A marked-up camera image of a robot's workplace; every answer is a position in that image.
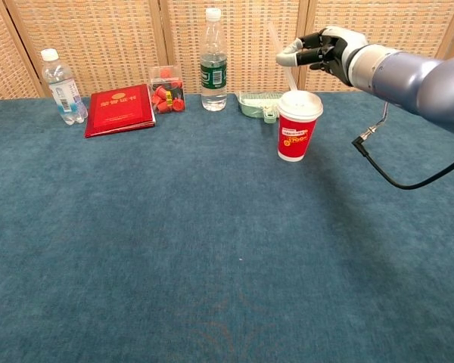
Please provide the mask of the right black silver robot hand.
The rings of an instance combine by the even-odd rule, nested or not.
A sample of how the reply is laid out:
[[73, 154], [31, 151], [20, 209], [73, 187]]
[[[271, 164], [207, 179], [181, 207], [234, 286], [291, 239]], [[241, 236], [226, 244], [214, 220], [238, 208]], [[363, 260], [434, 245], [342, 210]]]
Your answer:
[[362, 34], [339, 26], [327, 26], [309, 35], [297, 37], [277, 53], [275, 61], [283, 67], [309, 66], [335, 76], [352, 86], [349, 66], [354, 55], [368, 45]]

